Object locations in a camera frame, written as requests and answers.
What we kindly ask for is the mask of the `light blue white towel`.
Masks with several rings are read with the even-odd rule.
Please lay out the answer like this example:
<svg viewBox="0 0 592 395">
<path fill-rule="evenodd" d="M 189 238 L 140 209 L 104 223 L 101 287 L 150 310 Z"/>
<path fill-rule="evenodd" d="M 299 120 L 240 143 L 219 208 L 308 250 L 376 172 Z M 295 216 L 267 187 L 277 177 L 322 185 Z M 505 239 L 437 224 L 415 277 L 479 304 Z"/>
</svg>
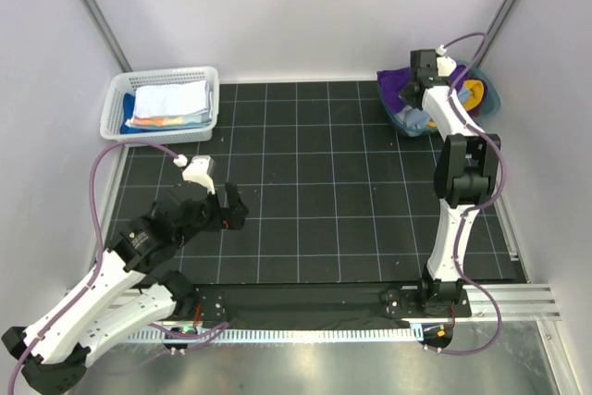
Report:
<svg viewBox="0 0 592 395">
<path fill-rule="evenodd" d="M 405 130 L 412 132 L 425 131 L 431 122 L 431 116 L 426 111 L 410 108 L 409 106 L 403 108 L 396 115 L 396 118 Z"/>
</svg>

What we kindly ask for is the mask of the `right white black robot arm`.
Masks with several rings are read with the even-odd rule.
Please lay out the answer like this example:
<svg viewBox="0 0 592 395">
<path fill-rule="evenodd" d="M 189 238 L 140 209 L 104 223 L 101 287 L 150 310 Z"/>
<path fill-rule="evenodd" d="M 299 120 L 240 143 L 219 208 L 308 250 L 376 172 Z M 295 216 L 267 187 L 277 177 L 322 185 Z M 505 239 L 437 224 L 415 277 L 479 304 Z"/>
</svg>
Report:
<svg viewBox="0 0 592 395">
<path fill-rule="evenodd" d="M 458 99 L 452 82 L 456 62 L 444 48 L 410 53 L 410 81 L 400 98 L 425 111 L 443 140 L 434 173 L 440 215 L 434 248 L 414 297 L 425 316 L 446 315 L 463 302 L 465 257 L 471 228 L 496 189 L 500 139 L 486 134 Z"/>
</svg>

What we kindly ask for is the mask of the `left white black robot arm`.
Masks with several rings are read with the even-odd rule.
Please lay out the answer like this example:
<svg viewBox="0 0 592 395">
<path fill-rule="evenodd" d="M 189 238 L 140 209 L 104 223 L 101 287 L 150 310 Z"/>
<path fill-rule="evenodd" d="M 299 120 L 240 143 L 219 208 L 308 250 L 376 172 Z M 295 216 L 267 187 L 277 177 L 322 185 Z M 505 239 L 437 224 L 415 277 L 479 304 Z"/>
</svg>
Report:
<svg viewBox="0 0 592 395">
<path fill-rule="evenodd" d="M 10 327 L 3 334 L 7 351 L 18 360 L 15 373 L 32 389 L 63 394 L 104 352 L 136 330 L 169 317 L 192 317 L 198 292 L 178 270 L 163 273 L 133 302 L 107 310 L 197 234 L 243 228 L 249 210 L 235 184 L 225 186 L 226 206 L 216 192 L 194 200 L 188 189 L 171 190 L 148 213 L 124 225 L 89 274 L 37 323 Z"/>
</svg>

